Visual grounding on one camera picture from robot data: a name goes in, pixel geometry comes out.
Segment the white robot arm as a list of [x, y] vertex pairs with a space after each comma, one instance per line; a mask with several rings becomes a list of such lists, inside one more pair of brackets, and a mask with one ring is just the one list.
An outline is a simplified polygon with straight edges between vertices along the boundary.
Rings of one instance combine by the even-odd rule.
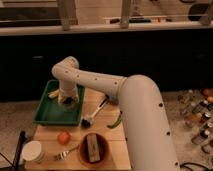
[[83, 71], [74, 57], [55, 64], [52, 74], [65, 97], [81, 85], [118, 99], [132, 171], [180, 171], [163, 99], [151, 78]]

